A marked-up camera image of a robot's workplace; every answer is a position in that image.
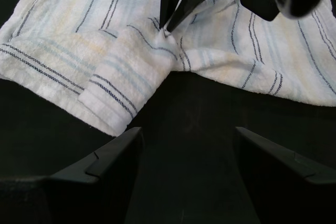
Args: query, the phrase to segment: white striped towel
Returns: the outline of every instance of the white striped towel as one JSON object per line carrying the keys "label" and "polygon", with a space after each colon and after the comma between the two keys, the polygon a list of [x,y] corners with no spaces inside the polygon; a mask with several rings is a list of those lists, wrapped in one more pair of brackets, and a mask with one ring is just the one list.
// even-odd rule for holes
{"label": "white striped towel", "polygon": [[269,23],[239,0],[206,0],[169,34],[160,0],[20,0],[0,30],[0,76],[115,136],[171,71],[335,106],[331,8]]}

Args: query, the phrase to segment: yellow stripe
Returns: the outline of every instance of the yellow stripe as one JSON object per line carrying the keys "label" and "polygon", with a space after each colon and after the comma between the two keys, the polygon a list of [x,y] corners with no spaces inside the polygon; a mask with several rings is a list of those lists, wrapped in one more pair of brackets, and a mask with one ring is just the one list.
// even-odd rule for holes
{"label": "yellow stripe", "polygon": [[[287,41],[287,46],[291,54],[291,59],[293,62],[293,65],[295,66],[295,71],[297,73],[297,77],[299,78],[300,82],[304,86],[305,90],[311,90],[311,85],[305,78],[306,74],[302,72],[302,62],[298,60],[298,55],[301,54],[301,52],[298,50],[298,48],[293,44],[291,35],[289,34],[288,31],[291,31],[293,26],[289,24],[288,20],[283,16],[279,15],[279,21],[281,23],[280,27],[282,29],[283,34],[285,35],[286,41]],[[310,95],[313,95],[314,98],[318,100],[318,97],[316,96],[315,93],[310,93]]]}
{"label": "yellow stripe", "polygon": [[60,31],[62,31],[66,22],[68,22],[70,20],[69,16],[70,16],[70,14],[71,14],[71,12],[72,12],[76,3],[77,3],[77,0],[72,0],[68,5],[67,10],[65,12],[63,12],[63,16],[62,16],[62,18],[59,19],[59,23],[57,24],[56,34],[58,34]]}

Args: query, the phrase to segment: white fabric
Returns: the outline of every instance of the white fabric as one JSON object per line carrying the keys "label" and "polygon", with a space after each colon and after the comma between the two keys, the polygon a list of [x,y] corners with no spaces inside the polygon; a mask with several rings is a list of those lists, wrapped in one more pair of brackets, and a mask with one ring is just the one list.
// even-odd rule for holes
{"label": "white fabric", "polygon": [[269,23],[239,0],[206,0],[169,34],[160,0],[20,0],[0,30],[0,75],[111,135],[171,71],[335,106],[331,8]]}

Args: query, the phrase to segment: fabric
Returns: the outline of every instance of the fabric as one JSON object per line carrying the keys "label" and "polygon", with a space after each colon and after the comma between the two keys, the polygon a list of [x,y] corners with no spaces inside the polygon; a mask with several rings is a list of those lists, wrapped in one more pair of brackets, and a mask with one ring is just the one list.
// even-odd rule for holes
{"label": "fabric", "polygon": [[0,30],[0,77],[114,136],[171,71],[335,106],[331,8],[270,23],[239,0],[206,0],[170,34],[160,0],[20,0]]}

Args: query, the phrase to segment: dark background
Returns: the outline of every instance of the dark background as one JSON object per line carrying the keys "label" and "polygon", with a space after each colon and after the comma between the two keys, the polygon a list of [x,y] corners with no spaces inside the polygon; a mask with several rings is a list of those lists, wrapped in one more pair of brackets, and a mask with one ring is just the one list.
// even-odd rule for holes
{"label": "dark background", "polygon": [[[0,26],[18,1],[0,0]],[[52,174],[112,139],[5,80],[0,115],[1,177]],[[335,115],[336,108],[171,73],[130,125],[143,127],[146,149],[127,223],[254,223],[228,158],[234,127],[336,169]]]}

